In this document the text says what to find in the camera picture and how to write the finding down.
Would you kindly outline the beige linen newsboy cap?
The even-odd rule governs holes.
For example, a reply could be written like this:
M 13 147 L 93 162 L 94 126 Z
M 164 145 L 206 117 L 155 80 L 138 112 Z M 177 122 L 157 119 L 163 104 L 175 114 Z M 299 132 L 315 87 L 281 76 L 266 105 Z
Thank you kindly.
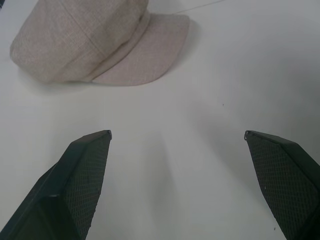
M 150 13 L 148 3 L 38 0 L 12 41 L 10 58 L 43 83 L 151 83 L 174 64 L 190 18 Z

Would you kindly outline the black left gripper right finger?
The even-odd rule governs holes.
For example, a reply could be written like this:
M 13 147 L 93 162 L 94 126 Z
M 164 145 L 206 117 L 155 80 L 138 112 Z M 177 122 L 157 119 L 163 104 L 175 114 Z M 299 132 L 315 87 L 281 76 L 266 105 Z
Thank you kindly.
M 244 134 L 261 193 L 286 240 L 320 240 L 320 165 L 297 143 Z

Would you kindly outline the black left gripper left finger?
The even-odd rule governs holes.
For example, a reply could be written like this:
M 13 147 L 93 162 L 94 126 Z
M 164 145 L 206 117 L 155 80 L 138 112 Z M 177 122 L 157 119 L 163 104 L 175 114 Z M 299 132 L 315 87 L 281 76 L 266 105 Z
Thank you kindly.
M 0 240 L 86 240 L 102 192 L 112 132 L 85 135 L 34 184 Z

